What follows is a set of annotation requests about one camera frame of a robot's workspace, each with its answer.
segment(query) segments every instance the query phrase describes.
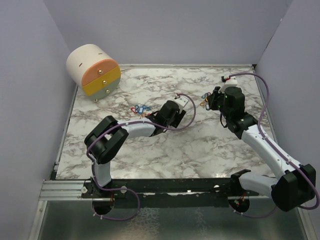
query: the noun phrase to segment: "toy dresser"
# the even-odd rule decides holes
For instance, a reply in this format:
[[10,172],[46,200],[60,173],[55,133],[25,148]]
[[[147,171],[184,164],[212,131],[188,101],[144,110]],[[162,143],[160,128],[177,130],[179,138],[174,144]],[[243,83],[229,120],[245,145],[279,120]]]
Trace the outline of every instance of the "toy dresser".
[[66,69],[85,95],[95,102],[112,93],[121,78],[117,62],[94,44],[75,49],[66,60]]

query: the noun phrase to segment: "marble table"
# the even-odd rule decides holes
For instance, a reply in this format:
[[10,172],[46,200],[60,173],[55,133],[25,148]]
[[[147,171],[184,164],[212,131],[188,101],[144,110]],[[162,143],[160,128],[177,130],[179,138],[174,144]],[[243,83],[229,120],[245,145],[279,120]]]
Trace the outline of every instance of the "marble table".
[[[106,116],[117,120],[139,119],[131,111],[134,105],[147,105],[152,111],[160,107],[177,90],[190,95],[196,103],[194,123],[183,131],[167,131],[153,137],[139,137],[124,143],[111,161],[115,179],[224,178],[242,169],[272,176],[270,168],[244,142],[220,124],[220,115],[206,111],[201,96],[221,86],[221,76],[252,72],[243,67],[122,67],[121,81],[112,95],[92,102],[77,90],[73,110],[60,157],[56,179],[88,179],[91,161],[86,157],[84,139]],[[239,76],[238,86],[246,97],[246,111],[259,117],[262,98],[253,76]],[[180,127],[193,115],[192,104],[186,106]],[[267,117],[262,125],[272,136]]]

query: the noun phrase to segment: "wall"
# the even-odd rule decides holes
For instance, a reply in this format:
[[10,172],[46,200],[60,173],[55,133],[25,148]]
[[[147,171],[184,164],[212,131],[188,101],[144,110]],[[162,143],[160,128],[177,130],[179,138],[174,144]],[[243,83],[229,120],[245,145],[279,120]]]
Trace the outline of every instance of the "wall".
[[291,0],[43,0],[71,51],[121,64],[256,64]]
[[55,162],[74,83],[41,0],[0,3],[0,239],[27,239]]
[[[319,13],[319,0],[294,0],[256,68],[270,87],[269,109],[279,144],[303,164],[312,164],[318,174]],[[320,209],[309,214],[320,238]]]

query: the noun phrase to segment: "marble tabletop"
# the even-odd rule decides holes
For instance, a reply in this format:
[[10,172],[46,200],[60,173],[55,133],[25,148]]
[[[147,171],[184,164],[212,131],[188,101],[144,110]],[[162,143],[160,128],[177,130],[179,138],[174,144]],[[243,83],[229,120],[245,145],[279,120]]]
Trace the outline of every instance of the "marble tabletop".
[[[78,88],[60,157],[56,179],[88,179],[91,161],[84,139],[106,116],[117,120],[139,119],[134,105],[147,105],[156,111],[176,92],[188,94],[196,103],[196,117],[183,131],[167,131],[153,137],[127,140],[111,161],[115,179],[224,178],[242,169],[273,175],[270,168],[243,141],[220,123],[216,111],[206,111],[201,96],[221,86],[221,76],[252,72],[251,67],[123,67],[117,89],[108,97],[92,102]],[[262,99],[253,76],[237,77],[245,94],[246,111],[258,118]],[[180,127],[193,116],[191,103]],[[262,125],[272,136],[267,117]]]

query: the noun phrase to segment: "floor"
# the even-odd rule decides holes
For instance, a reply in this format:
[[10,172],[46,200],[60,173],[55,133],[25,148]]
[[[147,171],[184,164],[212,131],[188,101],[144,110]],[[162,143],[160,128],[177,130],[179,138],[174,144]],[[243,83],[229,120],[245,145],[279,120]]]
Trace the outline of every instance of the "floor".
[[[153,137],[126,141],[111,161],[111,176],[115,179],[161,178],[224,178],[242,169],[272,175],[270,168],[244,142],[220,124],[219,113],[206,111],[199,103],[202,95],[221,86],[221,76],[252,72],[244,67],[123,67],[117,89],[98,102],[89,100],[77,90],[56,178],[59,180],[88,179],[91,161],[87,158],[84,139],[106,116],[117,120],[139,119],[131,111],[135,105],[147,105],[156,111],[175,92],[190,95],[195,101],[196,118],[187,129],[167,131]],[[246,111],[256,118],[262,110],[262,99],[253,76],[239,76],[246,100]],[[180,127],[193,115],[192,104],[186,106]],[[267,117],[262,125],[272,136]]]

